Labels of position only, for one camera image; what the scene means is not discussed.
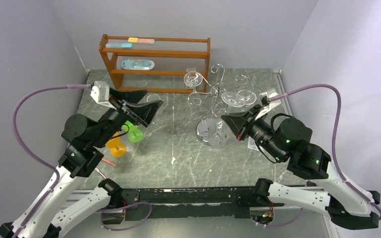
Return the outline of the clear tall flute glass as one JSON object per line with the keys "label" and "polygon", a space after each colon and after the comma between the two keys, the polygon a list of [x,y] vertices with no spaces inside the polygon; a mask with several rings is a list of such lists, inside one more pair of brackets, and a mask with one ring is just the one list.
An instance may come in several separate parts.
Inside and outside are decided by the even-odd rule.
{"label": "clear tall flute glass", "polygon": [[240,90],[237,92],[237,95],[242,97],[244,107],[249,107],[253,105],[257,100],[256,94],[251,90]]}

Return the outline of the clear stemmed wine glass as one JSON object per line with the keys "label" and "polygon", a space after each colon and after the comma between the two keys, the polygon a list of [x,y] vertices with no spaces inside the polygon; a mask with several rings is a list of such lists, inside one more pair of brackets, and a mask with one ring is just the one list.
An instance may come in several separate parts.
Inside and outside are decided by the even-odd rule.
{"label": "clear stemmed wine glass", "polygon": [[196,92],[196,88],[202,83],[202,81],[203,77],[202,74],[199,72],[190,71],[184,75],[185,85],[192,90],[190,94]]}

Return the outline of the clear wide wine glass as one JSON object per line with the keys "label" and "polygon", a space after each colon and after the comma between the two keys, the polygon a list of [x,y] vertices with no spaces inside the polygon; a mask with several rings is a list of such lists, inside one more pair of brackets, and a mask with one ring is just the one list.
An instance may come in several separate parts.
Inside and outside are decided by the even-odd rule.
{"label": "clear wide wine glass", "polygon": [[226,142],[233,138],[234,134],[222,119],[229,114],[239,113],[244,106],[242,96],[236,92],[225,92],[221,95],[219,103],[213,105],[215,117],[213,122],[208,124],[208,143],[216,148],[226,145]]}

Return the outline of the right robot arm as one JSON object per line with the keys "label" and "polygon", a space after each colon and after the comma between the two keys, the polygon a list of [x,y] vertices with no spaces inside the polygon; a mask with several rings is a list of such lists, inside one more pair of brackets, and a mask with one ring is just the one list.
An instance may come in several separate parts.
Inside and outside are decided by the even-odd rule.
{"label": "right robot arm", "polygon": [[312,130],[300,120],[289,117],[276,130],[257,118],[260,106],[247,112],[222,115],[237,140],[251,138],[255,144],[274,157],[278,163],[287,163],[287,170],[295,176],[311,181],[323,192],[307,191],[285,186],[269,179],[257,180],[253,200],[263,206],[286,203],[328,216],[331,221],[348,230],[376,229],[379,215],[374,204],[379,201],[377,191],[363,191],[349,185],[339,174],[331,156],[310,142]]}

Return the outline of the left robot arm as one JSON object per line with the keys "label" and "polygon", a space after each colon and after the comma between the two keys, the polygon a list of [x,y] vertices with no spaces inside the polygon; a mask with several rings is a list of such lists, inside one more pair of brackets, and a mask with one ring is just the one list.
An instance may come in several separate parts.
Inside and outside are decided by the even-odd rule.
{"label": "left robot arm", "polygon": [[72,228],[95,212],[124,211],[131,204],[123,189],[105,178],[90,195],[62,208],[79,184],[85,181],[103,159],[100,149],[120,136],[126,122],[149,126],[162,100],[142,103],[145,89],[119,91],[104,82],[67,85],[66,89],[91,89],[92,99],[108,110],[97,121],[82,114],[70,116],[64,125],[62,138],[68,146],[53,171],[49,182],[29,208],[15,221],[0,226],[3,238],[62,238]]}

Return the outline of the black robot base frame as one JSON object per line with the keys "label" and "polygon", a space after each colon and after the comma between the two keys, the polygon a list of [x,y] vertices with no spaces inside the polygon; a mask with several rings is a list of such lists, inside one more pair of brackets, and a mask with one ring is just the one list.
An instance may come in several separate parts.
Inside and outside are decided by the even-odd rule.
{"label": "black robot base frame", "polygon": [[259,178],[254,186],[194,188],[129,188],[111,199],[104,212],[126,207],[126,221],[144,218],[251,218],[251,208],[270,207],[268,189],[272,181]]}

